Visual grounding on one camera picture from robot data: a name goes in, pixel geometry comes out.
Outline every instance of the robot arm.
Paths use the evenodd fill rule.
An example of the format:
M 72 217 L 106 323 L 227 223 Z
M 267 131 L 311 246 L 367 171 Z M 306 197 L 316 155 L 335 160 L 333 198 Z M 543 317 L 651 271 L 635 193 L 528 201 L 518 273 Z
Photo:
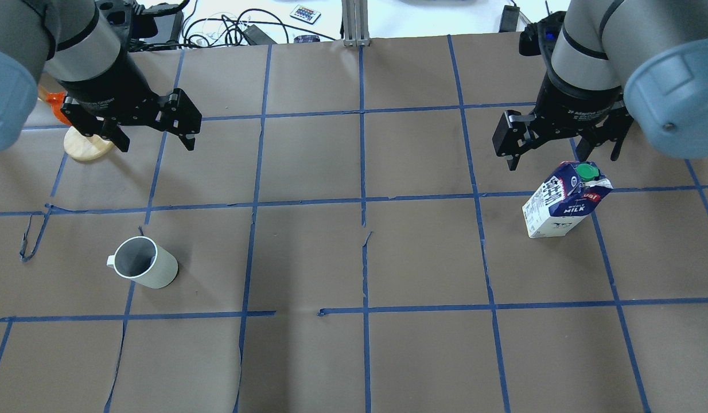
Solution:
M 116 3 L 108 0 L 100 7 Z M 99 134 L 127 151 L 129 139 L 120 126 L 147 125 L 178 135 L 193 149 L 201 121 L 196 106 L 182 89 L 165 96 L 150 89 L 93 0 L 5 0 L 0 2 L 0 150 L 18 138 L 44 67 L 68 92 L 61 111 L 85 136 Z
M 510 170 L 573 136 L 580 159 L 612 141 L 616 160 L 633 118 L 664 154 L 708 156 L 708 0 L 572 0 L 528 26 L 520 53 L 547 70 L 535 109 L 506 111 L 494 133 Z

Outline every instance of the green cap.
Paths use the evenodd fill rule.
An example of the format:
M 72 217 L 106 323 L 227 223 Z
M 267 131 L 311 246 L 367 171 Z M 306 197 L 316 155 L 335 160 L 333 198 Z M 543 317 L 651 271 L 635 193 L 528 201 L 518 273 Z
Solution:
M 576 165 L 576 172 L 579 173 L 581 180 L 584 182 L 593 181 L 600 176 L 598 168 L 586 162 Z

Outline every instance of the milk carton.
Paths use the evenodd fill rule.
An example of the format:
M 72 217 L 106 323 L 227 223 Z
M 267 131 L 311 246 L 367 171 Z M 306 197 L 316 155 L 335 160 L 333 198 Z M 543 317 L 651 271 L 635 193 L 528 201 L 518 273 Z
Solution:
M 527 235 L 563 237 L 613 189 L 595 163 L 561 163 L 522 206 Z

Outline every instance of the cup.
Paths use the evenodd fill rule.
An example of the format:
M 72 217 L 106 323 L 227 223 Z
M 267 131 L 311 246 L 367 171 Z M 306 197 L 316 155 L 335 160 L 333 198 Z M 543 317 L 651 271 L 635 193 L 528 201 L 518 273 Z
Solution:
M 147 237 L 124 241 L 114 255 L 107 257 L 107 267 L 149 288 L 163 288 L 178 275 L 176 257 Z

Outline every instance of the blue joint cap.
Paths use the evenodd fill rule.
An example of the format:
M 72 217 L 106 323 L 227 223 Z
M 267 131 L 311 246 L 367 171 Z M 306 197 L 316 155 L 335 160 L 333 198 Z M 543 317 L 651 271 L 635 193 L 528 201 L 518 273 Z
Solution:
M 624 88 L 629 114 L 655 149 L 669 157 L 708 156 L 708 39 L 648 60 Z
M 37 84 L 17 60 L 0 52 L 0 151 L 20 136 L 37 102 Z

